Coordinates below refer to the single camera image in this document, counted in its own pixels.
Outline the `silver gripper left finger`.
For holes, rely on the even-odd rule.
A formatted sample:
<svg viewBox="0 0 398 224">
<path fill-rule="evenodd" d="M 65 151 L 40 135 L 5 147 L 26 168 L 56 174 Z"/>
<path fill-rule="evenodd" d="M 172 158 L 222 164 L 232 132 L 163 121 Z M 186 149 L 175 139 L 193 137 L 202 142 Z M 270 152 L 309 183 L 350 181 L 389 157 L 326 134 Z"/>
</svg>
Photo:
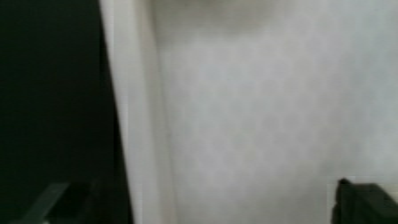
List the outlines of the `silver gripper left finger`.
<svg viewBox="0 0 398 224">
<path fill-rule="evenodd" d="M 110 199 L 106 182 L 53 183 L 14 224 L 113 224 Z"/>
</svg>

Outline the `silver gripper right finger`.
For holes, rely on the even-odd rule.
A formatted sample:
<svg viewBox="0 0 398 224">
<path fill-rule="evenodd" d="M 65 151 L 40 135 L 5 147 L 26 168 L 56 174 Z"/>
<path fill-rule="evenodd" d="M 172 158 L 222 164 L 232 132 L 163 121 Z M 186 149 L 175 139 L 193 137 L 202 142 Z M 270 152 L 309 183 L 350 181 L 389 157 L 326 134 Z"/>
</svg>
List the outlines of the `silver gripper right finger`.
<svg viewBox="0 0 398 224">
<path fill-rule="evenodd" d="M 376 184 L 339 180 L 330 224 L 398 224 L 398 202 Z"/>
</svg>

